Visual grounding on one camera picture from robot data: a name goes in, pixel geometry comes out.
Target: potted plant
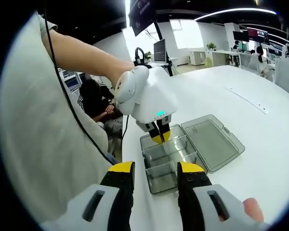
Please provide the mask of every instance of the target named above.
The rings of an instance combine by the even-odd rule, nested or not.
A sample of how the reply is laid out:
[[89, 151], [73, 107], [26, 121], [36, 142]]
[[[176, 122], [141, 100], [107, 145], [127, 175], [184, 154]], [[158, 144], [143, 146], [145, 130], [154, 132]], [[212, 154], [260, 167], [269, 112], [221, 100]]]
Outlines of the potted plant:
[[212, 50], [216, 49], [216, 45], [211, 42], [211, 43], [207, 44], [207, 48], [208, 48], [208, 50], [212, 51]]
[[147, 64], [150, 60], [151, 60], [151, 52], [148, 51], [147, 53], [145, 53], [144, 55], [144, 63]]

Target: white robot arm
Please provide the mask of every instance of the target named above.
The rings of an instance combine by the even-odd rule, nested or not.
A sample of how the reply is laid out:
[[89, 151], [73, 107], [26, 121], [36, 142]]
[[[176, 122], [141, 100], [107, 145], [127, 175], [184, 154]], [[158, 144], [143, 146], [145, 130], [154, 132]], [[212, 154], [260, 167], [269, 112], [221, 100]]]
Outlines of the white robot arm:
[[169, 78], [161, 67], [148, 69], [139, 65], [124, 72], [115, 88], [118, 109], [135, 118], [137, 125], [157, 143], [168, 140], [171, 115], [177, 110], [176, 97], [165, 84]]

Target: light gray sleeve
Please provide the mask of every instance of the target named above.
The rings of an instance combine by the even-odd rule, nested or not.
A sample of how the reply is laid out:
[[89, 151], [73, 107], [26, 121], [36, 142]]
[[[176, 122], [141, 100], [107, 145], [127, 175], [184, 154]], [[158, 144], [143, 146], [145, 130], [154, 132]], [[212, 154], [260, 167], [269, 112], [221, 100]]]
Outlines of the light gray sleeve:
[[[40, 35], [41, 35], [41, 37], [43, 37], [47, 33], [45, 19], [42, 18], [39, 14], [38, 14], [38, 18], [39, 18]], [[57, 28], [58, 28], [58, 26], [56, 24], [53, 24], [51, 22], [47, 22], [47, 25], [48, 25], [49, 30], [51, 30], [51, 29], [57, 30]]]

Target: finger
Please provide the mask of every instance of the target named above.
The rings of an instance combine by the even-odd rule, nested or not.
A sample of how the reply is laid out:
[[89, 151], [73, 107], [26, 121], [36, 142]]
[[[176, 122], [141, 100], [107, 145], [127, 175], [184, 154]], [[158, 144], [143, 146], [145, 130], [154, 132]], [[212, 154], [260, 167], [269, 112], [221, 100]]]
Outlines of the finger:
[[264, 217], [262, 210], [260, 209], [258, 202], [255, 198], [248, 198], [245, 201], [243, 201], [243, 206], [245, 213], [249, 215], [251, 218], [253, 218], [255, 221], [263, 222]]

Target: ceiling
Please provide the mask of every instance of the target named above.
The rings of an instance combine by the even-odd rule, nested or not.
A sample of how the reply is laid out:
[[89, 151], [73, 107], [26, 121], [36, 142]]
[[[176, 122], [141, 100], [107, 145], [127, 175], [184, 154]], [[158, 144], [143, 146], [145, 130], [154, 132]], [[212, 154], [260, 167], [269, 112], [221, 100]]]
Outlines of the ceiling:
[[[289, 40], [289, 8], [287, 8], [287, 1], [154, 0], [153, 2], [157, 10], [158, 22], [166, 22], [170, 19], [195, 19], [208, 13], [239, 7], [274, 10], [278, 12], [278, 15], [262, 12], [222, 13], [201, 19], [199, 22], [245, 24], [241, 26], [242, 29], [246, 26], [258, 28]], [[52, 2], [50, 7], [47, 7], [47, 16], [49, 21], [59, 26], [59, 33], [73, 36], [89, 44], [94, 44], [116, 34], [126, 27], [125, 0], [77, 0], [73, 2], [57, 0]], [[288, 34], [271, 27], [288, 31]], [[272, 40], [285, 44], [285, 41], [276, 37], [272, 37]]]

